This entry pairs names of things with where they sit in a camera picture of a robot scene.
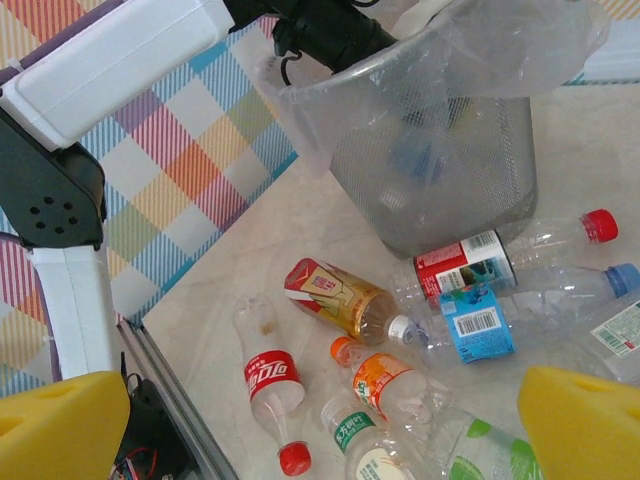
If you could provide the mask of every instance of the plastic bottle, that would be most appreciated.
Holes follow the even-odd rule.
[[[347,337],[334,342],[331,354],[349,367],[350,385],[362,403],[418,440],[419,453],[433,476],[542,479],[528,443],[451,407],[442,385]]]
[[[328,263],[304,258],[284,282],[296,306],[366,345],[408,346],[415,326],[388,291]]]
[[[403,438],[376,426],[353,395],[344,392],[333,397],[320,418],[345,456],[345,480],[433,478],[416,450]]]
[[[331,356],[344,367],[345,383],[392,425],[402,426],[418,439],[434,412],[448,405],[451,392],[441,383],[389,353],[340,337],[331,345]]]
[[[448,300],[443,300],[439,308],[449,316],[447,320],[437,310],[430,309],[424,299],[412,300],[411,311],[418,311],[415,303],[421,304],[419,314],[414,318],[419,324],[423,359],[427,364],[444,366],[454,363],[455,355],[438,350],[455,350],[454,345],[458,345],[456,335],[460,339],[466,338],[464,342],[470,350],[470,335],[491,331],[495,337],[492,329],[498,328],[504,319],[515,350],[538,347],[552,332],[557,335],[561,330],[566,331],[594,308],[638,287],[640,272],[631,264],[610,267],[605,272],[580,267],[538,268],[522,271],[517,287],[500,291],[498,305],[492,303],[494,297],[484,295],[487,292],[481,284],[458,290],[459,294],[452,292],[440,297]],[[484,344],[476,338],[480,346],[474,348],[480,349]],[[481,351],[469,353],[469,358],[465,358],[460,349],[458,353],[463,361],[492,357],[483,356]]]
[[[404,263],[390,278],[392,292],[397,299],[433,298],[479,282],[514,285],[523,270],[575,263],[587,257],[592,244],[617,236],[607,210],[573,220],[514,222]]]
[[[640,290],[595,309],[546,350],[549,365],[640,386]]]
[[[278,442],[282,472],[301,475],[311,467],[311,455],[298,436],[299,419],[292,414],[305,389],[293,357],[282,348],[275,309],[266,297],[257,296],[240,299],[236,311],[233,323],[242,343],[251,411]]]

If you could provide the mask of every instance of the green label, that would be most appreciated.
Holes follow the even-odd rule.
[[[542,480],[533,450],[523,440],[474,420],[454,451],[449,480]]]
[[[336,433],[333,435],[336,443],[342,450],[342,453],[347,449],[347,445],[353,438],[353,436],[364,430],[367,427],[375,427],[376,424],[373,420],[364,412],[356,412],[345,418],[340,425]]]

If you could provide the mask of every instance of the yellow sponge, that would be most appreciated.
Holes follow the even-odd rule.
[[[639,389],[533,367],[518,409],[546,480],[640,478]]]
[[[104,480],[129,419],[120,374],[99,372],[0,399],[0,478]]]

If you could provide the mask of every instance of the blue bottle cap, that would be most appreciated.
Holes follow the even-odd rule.
[[[605,274],[616,298],[640,287],[640,272],[631,263],[609,267]]]

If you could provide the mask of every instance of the plastic bag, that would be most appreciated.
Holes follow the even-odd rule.
[[[591,0],[456,0],[417,34],[337,75],[310,60],[289,63],[294,86],[285,87],[272,57],[259,84],[294,147],[324,171],[354,131],[402,130],[409,120],[437,135],[450,127],[452,99],[522,98],[562,85],[608,27]]]

